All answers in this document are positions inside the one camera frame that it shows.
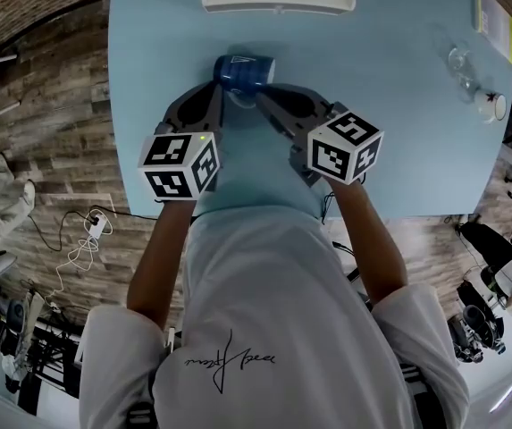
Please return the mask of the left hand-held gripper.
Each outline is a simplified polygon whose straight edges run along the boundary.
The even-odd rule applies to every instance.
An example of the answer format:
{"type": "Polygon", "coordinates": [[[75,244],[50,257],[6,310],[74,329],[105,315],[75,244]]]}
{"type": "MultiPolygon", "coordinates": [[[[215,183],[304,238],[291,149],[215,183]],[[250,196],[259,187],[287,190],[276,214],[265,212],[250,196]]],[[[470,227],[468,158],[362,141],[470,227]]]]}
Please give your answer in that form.
{"type": "Polygon", "coordinates": [[[138,160],[155,202],[197,200],[215,191],[223,113],[224,90],[216,82],[195,86],[169,105],[138,160]]]}

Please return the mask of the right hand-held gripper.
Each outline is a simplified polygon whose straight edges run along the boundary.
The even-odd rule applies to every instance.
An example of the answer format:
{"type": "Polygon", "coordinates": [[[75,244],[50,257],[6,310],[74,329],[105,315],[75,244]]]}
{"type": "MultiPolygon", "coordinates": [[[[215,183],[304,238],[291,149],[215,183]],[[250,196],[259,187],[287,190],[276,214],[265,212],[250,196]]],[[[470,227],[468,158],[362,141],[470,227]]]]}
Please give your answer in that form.
{"type": "Polygon", "coordinates": [[[349,185],[376,164],[384,132],[309,88],[268,85],[256,108],[292,142],[290,164],[309,186],[320,176],[349,185]]]}

